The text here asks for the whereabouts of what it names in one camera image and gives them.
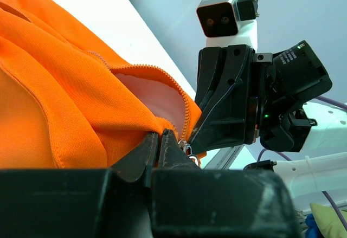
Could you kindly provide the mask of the orange jacket pink lining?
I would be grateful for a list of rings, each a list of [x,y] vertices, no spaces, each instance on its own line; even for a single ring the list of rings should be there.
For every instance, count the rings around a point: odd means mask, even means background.
[[[201,110],[52,0],[1,0],[1,168],[107,168],[149,132],[188,140]]]

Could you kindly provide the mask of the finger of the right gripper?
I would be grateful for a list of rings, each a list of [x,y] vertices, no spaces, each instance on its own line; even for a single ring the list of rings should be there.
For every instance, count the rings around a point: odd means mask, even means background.
[[[202,113],[188,140],[193,154],[253,142],[253,53],[245,44],[200,50],[195,103]]]

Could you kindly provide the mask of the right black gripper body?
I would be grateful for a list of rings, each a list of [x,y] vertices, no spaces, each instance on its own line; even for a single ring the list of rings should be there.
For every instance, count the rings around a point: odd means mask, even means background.
[[[276,152],[299,152],[318,125],[303,105],[331,88],[326,68],[307,41],[273,54],[265,84],[257,87],[261,110],[255,128],[261,145]]]

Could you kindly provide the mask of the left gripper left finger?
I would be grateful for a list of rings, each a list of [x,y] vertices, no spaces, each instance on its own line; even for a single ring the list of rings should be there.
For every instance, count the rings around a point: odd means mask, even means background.
[[[150,172],[159,137],[107,169],[1,171],[1,237],[151,237]]]

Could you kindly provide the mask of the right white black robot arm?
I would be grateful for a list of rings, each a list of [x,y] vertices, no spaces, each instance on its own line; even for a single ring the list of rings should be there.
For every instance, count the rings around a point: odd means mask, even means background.
[[[199,53],[195,103],[202,114],[188,140],[194,155],[249,145],[303,152],[310,163],[274,169],[292,197],[346,188],[346,105],[318,100],[332,87],[311,46],[279,53],[248,45],[206,47]]]

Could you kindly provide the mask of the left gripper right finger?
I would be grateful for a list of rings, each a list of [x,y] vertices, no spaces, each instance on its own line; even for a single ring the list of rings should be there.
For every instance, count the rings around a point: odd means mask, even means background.
[[[151,174],[154,237],[300,237],[293,203],[270,170],[202,170],[171,130]]]

